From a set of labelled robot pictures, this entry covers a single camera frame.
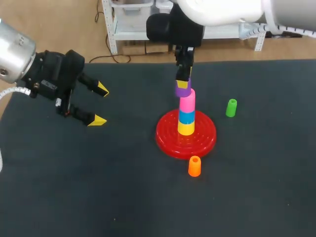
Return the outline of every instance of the orange cup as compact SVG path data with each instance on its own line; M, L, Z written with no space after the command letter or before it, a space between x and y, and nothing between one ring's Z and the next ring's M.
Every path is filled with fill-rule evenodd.
M201 159L200 159L200 157L193 156L190 158L188 172L192 177L198 177L201 174Z

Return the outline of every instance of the black cable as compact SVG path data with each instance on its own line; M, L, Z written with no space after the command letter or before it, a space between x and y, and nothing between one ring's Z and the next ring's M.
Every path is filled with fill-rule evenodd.
M99 11L99 2L100 2L100 0L97 1L97 14L96 14L95 17L94 17L94 22L95 22L95 23L98 22L98 20L99 20L99 14L100 14L100 13L102 13L102 14L104 15L104 12Z
M97 1L97 14L96 14L95 17L94 17L94 22L95 22L95 23L97 23L98 20L99 20L99 14L100 14L100 13L103 13L103 14L104 14L104 12L99 11L99 1L100 1L100 0ZM94 60L96 60L96 59L98 59L98 58L109 58L109 57L112 57L112 59L113 59L114 62L116 62L116 63L129 63L129 62L132 60L131 56L144 56L144 55L146 55L146 52L145 52L144 54L132 54L132 55L117 54L117 55L113 55L112 52L111 52L111 49L110 49L110 47L109 47L109 44L108 44L108 39L109 39L109 35L107 34L107 36L106 36L106 38L105 38L105 44L107 45L107 48L108 48L108 50L109 50L109 52L110 52L110 55L104 55L104 56L98 56L98 57L92 58L92 59L89 61L89 63L91 63L92 61L94 61ZM125 57L128 58L128 60L127 60L127 62L119 62L119 61L117 61L117 60L115 59L116 56L125 56Z

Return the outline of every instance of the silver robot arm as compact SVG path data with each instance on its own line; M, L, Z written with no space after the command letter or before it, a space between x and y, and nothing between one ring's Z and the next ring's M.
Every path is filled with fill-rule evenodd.
M14 83L31 67L35 42L0 19L0 79Z

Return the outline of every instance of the pink cup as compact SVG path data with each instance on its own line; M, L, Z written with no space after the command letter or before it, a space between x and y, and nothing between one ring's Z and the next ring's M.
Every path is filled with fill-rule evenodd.
M196 109L196 92L191 89L188 97L180 98L180 110L184 113L191 113Z

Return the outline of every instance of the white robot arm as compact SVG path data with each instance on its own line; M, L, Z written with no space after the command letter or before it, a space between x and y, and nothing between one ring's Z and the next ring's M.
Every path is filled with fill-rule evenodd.
M262 31L283 31L316 37L315 0L172 0L194 22L218 26L238 22L266 23L246 39Z

